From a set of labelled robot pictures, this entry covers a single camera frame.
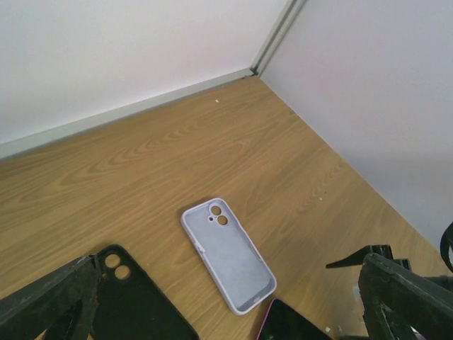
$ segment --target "phone screen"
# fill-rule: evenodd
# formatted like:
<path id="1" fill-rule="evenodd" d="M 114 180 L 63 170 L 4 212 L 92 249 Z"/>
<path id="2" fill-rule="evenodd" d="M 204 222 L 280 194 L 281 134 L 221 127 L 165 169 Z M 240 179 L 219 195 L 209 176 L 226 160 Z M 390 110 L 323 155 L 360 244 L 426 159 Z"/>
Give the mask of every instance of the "phone screen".
<path id="1" fill-rule="evenodd" d="M 331 340 L 281 300 L 270 303 L 258 340 Z"/>

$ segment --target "black phone case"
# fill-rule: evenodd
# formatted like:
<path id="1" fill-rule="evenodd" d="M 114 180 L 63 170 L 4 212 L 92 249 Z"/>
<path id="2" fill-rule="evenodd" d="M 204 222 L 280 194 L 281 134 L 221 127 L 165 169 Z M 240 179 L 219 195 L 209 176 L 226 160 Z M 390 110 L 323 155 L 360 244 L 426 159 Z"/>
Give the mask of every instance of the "black phone case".
<path id="1" fill-rule="evenodd" d="M 130 275 L 125 280 L 115 276 L 105 258 L 120 257 Z M 98 253 L 103 279 L 98 288 L 98 308 L 91 335 L 95 340 L 181 339 L 197 340 L 197 332 L 164 295 L 147 273 L 120 245 L 114 244 Z"/>

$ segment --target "pink phone edge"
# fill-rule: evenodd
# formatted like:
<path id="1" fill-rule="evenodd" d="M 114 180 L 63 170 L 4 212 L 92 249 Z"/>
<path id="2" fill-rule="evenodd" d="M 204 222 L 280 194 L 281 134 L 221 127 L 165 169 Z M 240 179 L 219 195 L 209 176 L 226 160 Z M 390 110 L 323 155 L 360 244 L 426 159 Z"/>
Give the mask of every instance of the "pink phone edge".
<path id="1" fill-rule="evenodd" d="M 274 301 L 276 301 L 276 300 L 277 300 L 277 299 L 273 299 L 272 301 L 270 301 L 268 311 L 266 312 L 266 315 L 264 316 L 264 320 L 263 320 L 263 323 L 261 324 L 260 331 L 258 332 L 258 335 L 256 336 L 256 340 L 259 340 L 260 335 L 261 335 L 261 331 L 263 330 L 264 324 L 265 324 L 266 320 L 268 319 L 268 315 L 269 315 L 270 308 L 272 307 L 272 304 L 273 304 Z"/>

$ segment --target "wooden table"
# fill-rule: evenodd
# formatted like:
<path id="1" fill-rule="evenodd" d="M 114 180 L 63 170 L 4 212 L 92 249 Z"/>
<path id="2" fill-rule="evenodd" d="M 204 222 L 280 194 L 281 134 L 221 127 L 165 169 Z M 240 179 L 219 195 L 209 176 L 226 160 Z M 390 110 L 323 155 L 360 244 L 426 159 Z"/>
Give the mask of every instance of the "wooden table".
<path id="1" fill-rule="evenodd" d="M 331 336 L 363 334 L 360 268 L 325 264 L 391 244 L 424 275 L 438 253 L 260 79 L 251 77 L 0 162 L 0 298 L 119 243 L 201 339 L 254 339 L 268 302 L 228 309 L 180 225 L 230 204 L 281 298 Z"/>

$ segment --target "white wall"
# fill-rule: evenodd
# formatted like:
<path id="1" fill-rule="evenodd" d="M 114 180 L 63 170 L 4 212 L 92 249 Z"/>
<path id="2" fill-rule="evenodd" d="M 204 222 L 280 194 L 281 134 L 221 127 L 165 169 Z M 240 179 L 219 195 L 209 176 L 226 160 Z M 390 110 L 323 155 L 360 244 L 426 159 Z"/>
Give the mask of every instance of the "white wall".
<path id="1" fill-rule="evenodd" d="M 263 80 L 424 237 L 453 220 L 453 2 L 308 0 Z"/>
<path id="2" fill-rule="evenodd" d="M 286 0 L 0 2 L 0 145 L 249 68 Z"/>

